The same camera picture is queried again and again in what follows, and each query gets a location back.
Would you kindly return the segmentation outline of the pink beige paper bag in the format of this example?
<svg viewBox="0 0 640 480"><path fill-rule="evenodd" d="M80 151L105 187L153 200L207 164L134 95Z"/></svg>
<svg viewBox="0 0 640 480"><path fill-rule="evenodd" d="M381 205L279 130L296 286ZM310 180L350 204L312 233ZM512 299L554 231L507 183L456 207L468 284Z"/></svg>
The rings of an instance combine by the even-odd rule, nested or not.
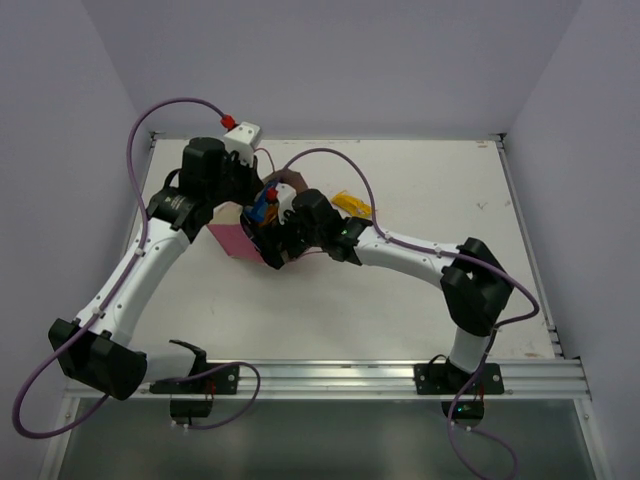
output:
<svg viewBox="0 0 640 480"><path fill-rule="evenodd" d="M286 168L276 169L271 153L263 147L255 150L255 155L263 152L272 168L272 173L264 177L262 181L268 185L285 183L294 187L297 194L309 189L307 182L299 172ZM265 225L258 225L249 220L245 215L245 207L232 202L227 202L214 210L214 218L207 226L210 233L218 241L225 253L237 260L246 260L267 265L259 252L259 241L261 240L260 228ZM273 220L277 217L274 208Z"/></svg>

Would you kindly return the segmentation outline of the yellow orange snack packet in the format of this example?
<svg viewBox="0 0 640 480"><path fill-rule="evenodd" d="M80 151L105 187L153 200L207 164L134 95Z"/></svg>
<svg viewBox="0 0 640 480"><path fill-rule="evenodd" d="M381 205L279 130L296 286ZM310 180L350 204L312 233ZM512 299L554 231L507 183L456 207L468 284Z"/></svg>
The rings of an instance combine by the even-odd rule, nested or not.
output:
<svg viewBox="0 0 640 480"><path fill-rule="evenodd" d="M331 203L348 213L350 216L369 219L372 216L372 208L365 201L343 190L331 198Z"/></svg>

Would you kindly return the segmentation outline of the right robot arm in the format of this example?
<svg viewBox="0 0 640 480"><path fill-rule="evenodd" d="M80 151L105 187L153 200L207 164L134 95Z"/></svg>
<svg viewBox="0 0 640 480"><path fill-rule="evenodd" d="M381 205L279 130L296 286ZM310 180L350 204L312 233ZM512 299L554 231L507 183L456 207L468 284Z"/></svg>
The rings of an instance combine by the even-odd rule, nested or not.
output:
<svg viewBox="0 0 640 480"><path fill-rule="evenodd" d="M445 379L468 392L481 380L481 359L513 291L487 246L475 238L440 246L379 232L365 218L344 217L318 190L282 185L261 195L257 219L243 219L264 262L274 269L318 248L332 260L393 270L439 288L456 325Z"/></svg>

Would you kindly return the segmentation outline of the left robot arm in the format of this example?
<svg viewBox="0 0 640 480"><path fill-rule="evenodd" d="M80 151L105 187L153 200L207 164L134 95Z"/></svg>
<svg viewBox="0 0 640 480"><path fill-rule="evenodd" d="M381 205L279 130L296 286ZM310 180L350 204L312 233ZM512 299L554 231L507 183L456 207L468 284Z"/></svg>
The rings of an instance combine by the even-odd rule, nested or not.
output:
<svg viewBox="0 0 640 480"><path fill-rule="evenodd" d="M248 205L262 189L255 149L255 141L231 135L189 141L181 167L144 206L137 241L105 285L74 320L51 326L48 338L68 378L117 400L148 382L173 379L189 393L205 386L204 350L179 340L155 352L129 344L161 280L212 220L215 207Z"/></svg>

